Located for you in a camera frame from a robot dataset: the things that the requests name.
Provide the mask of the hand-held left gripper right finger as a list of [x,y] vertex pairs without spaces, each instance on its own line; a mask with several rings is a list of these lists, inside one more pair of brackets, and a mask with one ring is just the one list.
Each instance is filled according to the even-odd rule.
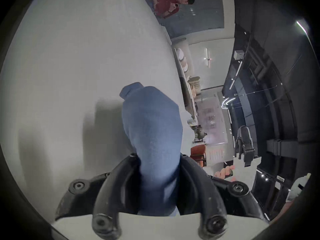
[[192,158],[180,158],[178,212],[197,215],[200,239],[253,239],[266,228],[258,202],[241,181],[208,175]]

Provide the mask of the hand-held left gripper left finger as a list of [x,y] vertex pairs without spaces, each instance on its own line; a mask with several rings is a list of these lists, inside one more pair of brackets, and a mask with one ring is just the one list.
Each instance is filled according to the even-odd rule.
[[140,159],[135,153],[123,159],[111,172],[91,179],[75,179],[61,198],[55,221],[92,215],[91,226],[102,239],[119,239],[119,214],[138,214],[140,206]]

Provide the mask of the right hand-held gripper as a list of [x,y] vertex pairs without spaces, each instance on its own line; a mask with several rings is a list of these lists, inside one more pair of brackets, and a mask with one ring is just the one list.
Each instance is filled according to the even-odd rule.
[[254,184],[256,176],[262,171],[258,169],[261,156],[255,156],[255,149],[247,126],[239,128],[239,137],[235,141],[233,165],[235,166],[234,177],[245,184]]

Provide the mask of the person's right hand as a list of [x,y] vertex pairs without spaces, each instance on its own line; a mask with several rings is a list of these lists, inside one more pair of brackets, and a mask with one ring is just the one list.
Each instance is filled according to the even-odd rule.
[[237,179],[234,176],[234,169],[234,165],[226,166],[225,168],[222,168],[221,171],[215,172],[213,176],[223,180],[227,179],[230,182],[235,182]]

